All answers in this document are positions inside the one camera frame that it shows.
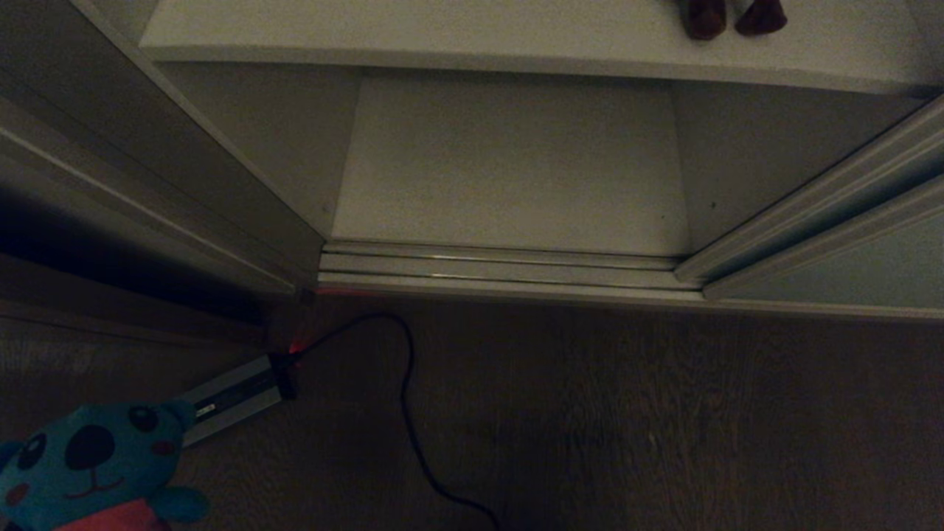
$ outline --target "toy mouth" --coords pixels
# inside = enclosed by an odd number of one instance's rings
[[[78,494],[66,494],[63,496],[66,500],[78,500],[79,498],[85,498],[86,496],[91,496],[96,492],[106,492],[112,490],[113,488],[118,487],[119,485],[125,482],[125,477],[122,476],[118,478],[118,481],[111,483],[109,485],[98,485],[98,475],[95,472],[95,469],[91,469],[89,472],[92,473],[92,486],[89,487],[85,492],[80,492]]]

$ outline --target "toy ear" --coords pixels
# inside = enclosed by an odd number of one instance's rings
[[[163,407],[177,418],[180,425],[183,426],[183,431],[186,432],[194,427],[196,423],[196,408],[194,408],[192,403],[183,400],[174,400],[164,403],[160,407]]]
[[[7,462],[23,448],[22,442],[4,442],[0,444],[0,471],[7,465]]]

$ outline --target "power adapter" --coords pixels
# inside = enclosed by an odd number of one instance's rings
[[[215,435],[285,400],[297,397],[284,356],[267,355],[226,372],[178,398],[196,408],[183,446]]]

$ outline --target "wooden floor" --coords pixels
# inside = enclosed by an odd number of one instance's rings
[[[432,467],[506,530],[940,530],[944,327],[325,298],[417,337]],[[79,403],[176,395],[253,355],[0,324],[0,437]],[[188,529],[486,530],[438,498],[397,405],[405,344],[374,322],[314,353],[301,399],[190,451]]]

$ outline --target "black cable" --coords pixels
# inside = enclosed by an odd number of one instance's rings
[[[379,312],[376,314],[367,314],[365,316],[357,317],[349,321],[347,324],[340,326],[325,335],[322,335],[317,341],[302,349],[301,351],[289,354],[287,356],[281,356],[281,358],[286,362],[281,368],[287,368],[290,365],[301,361],[302,358],[304,358],[308,353],[316,351],[319,347],[329,342],[331,339],[347,332],[352,328],[357,327],[361,323],[377,319],[392,320],[397,325],[399,325],[407,339],[407,368],[406,372],[403,374],[403,382],[400,386],[400,409],[403,412],[403,423],[406,424],[407,435],[410,437],[410,445],[413,446],[413,453],[416,455],[416,460],[419,461],[419,466],[423,470],[423,475],[426,476],[426,481],[430,484],[430,487],[432,487],[436,494],[439,494],[454,504],[464,505],[479,511],[488,517],[488,520],[492,523],[492,527],[494,527],[497,531],[500,530],[501,526],[498,524],[498,518],[495,516],[495,513],[492,512],[492,509],[477,502],[473,502],[472,500],[461,498],[449,492],[446,487],[444,487],[443,484],[441,484],[439,480],[436,479],[436,476],[432,473],[432,469],[430,468],[430,463],[428,463],[426,460],[426,455],[423,453],[423,445],[419,441],[419,436],[416,434],[416,426],[413,424],[413,414],[410,412],[410,406],[407,402],[407,392],[410,390],[410,381],[413,379],[413,365],[415,364],[416,352],[413,343],[413,331],[410,329],[410,325],[408,325],[402,317],[387,312]]]

